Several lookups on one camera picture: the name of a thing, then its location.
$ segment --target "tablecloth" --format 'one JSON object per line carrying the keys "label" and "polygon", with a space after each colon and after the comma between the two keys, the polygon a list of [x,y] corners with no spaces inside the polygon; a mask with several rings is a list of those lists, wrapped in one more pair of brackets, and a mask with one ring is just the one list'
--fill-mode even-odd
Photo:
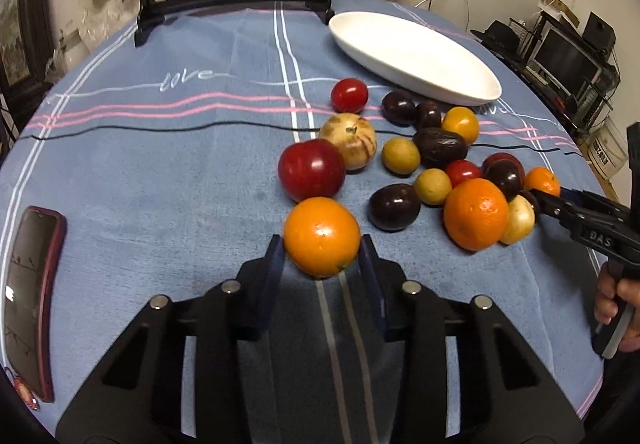
{"label": "tablecloth", "polygon": [[[503,94],[479,117],[478,142],[492,147],[472,147],[469,160],[480,164],[504,147],[522,146],[507,150],[526,169],[546,166],[567,188],[601,192],[551,113],[449,21],[378,0],[334,0],[334,9],[416,21],[489,66]],[[392,85],[341,52],[311,12],[275,3],[179,16],[137,49],[133,33],[134,24],[115,34],[53,88],[0,171],[2,289],[25,207],[54,209],[68,221],[50,319],[55,401],[36,413],[52,432],[150,297],[199,296],[263,255],[271,235],[282,232],[292,202],[280,188],[277,160],[292,142],[315,135],[292,132],[292,125],[317,128],[332,114],[329,94],[337,80],[366,82],[364,116],[377,129],[400,130],[378,109]],[[379,134],[379,145],[389,137]],[[476,254],[448,239],[436,209],[423,208],[405,231],[382,233],[367,220],[366,202],[394,182],[402,179],[376,157],[347,177],[337,199],[371,234],[380,256],[399,262],[409,278],[450,299],[491,296],[582,416],[602,382],[602,362],[590,345],[596,255],[551,218],[522,242]],[[357,268],[312,281],[287,262],[270,330],[260,342],[241,344],[254,442],[387,442],[402,352],[402,344],[385,344],[375,331]],[[182,400],[187,434],[194,432],[193,353],[189,342]],[[6,364],[4,340],[2,360]],[[448,431],[454,433],[459,392],[451,371],[449,385]]]}

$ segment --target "white oval dish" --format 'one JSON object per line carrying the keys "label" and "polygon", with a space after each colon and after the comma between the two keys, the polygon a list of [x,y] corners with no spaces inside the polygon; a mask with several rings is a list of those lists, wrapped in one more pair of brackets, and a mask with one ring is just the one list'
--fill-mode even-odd
{"label": "white oval dish", "polygon": [[344,12],[329,22],[338,46],[373,73],[428,98],[479,106],[502,94],[475,54],[413,21],[376,12]]}

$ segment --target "picture frame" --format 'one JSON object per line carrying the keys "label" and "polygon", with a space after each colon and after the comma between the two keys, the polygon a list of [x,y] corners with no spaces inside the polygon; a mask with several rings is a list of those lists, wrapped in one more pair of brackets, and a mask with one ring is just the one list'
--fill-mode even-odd
{"label": "picture frame", "polygon": [[49,0],[0,0],[0,93],[22,130],[51,88]]}

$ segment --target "orange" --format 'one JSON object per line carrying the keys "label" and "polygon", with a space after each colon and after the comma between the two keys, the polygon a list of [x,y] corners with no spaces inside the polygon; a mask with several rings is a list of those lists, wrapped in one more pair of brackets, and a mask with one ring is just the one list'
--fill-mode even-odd
{"label": "orange", "polygon": [[480,135],[480,123],[473,111],[466,106],[454,106],[442,120],[442,129],[462,136],[466,145],[475,143]]}
{"label": "orange", "polygon": [[486,179],[471,179],[449,193],[444,227],[460,247],[482,250],[495,244],[509,225],[509,205],[502,192]]}
{"label": "orange", "polygon": [[524,179],[524,189],[537,189],[559,197],[560,181],[547,168],[534,168]]}
{"label": "orange", "polygon": [[315,278],[328,278],[344,270],[358,254],[360,227],[343,205],[313,197],[291,210],[283,238],[294,264]]}

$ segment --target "red cherry tomato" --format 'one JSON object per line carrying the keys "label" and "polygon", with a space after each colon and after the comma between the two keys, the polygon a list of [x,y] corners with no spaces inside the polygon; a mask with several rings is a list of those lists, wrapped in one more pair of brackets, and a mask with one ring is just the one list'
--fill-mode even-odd
{"label": "red cherry tomato", "polygon": [[480,177],[480,168],[468,160],[455,160],[447,166],[446,174],[451,180],[451,186],[456,187],[465,180],[477,179]]}
{"label": "red cherry tomato", "polygon": [[362,81],[343,79],[331,91],[331,105],[336,112],[359,114],[369,100],[369,89]]}
{"label": "red cherry tomato", "polygon": [[328,140],[313,139],[284,149],[278,177],[284,191],[296,202],[311,197],[333,197],[346,175],[344,159]]}

